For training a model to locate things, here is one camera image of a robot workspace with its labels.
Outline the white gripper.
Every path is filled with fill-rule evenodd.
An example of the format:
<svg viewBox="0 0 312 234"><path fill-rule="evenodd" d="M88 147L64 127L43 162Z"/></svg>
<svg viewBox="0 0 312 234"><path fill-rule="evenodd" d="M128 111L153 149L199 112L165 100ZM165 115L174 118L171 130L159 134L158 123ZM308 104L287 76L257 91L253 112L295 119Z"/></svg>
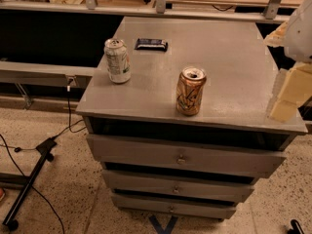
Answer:
<svg viewBox="0 0 312 234"><path fill-rule="evenodd" d="M285 55L297 62L291 69L281 68L275 79L268 116L279 122L289 121L298 108L312 97L312 0L304 0L283 22L268 34L264 44L284 46Z"/></svg>

